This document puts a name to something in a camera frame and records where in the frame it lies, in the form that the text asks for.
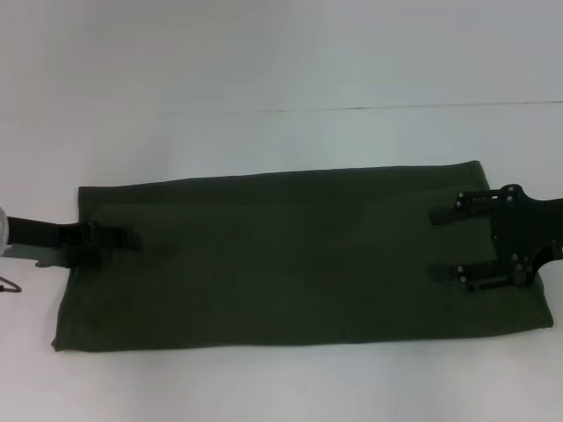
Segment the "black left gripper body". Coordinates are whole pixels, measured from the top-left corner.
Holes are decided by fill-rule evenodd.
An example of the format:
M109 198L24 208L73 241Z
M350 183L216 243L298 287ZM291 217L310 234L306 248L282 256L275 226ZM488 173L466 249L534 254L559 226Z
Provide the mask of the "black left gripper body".
M86 250L85 223L57 224L9 216L7 257L33 260L38 267L66 267L65 257Z

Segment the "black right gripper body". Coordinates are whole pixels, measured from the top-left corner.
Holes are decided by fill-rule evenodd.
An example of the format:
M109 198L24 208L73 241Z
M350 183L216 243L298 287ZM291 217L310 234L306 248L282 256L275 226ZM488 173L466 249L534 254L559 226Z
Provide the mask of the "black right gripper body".
M535 200L520 185L503 186L492 213L498 262L518 287L531 285L538 270L562 259L562 200Z

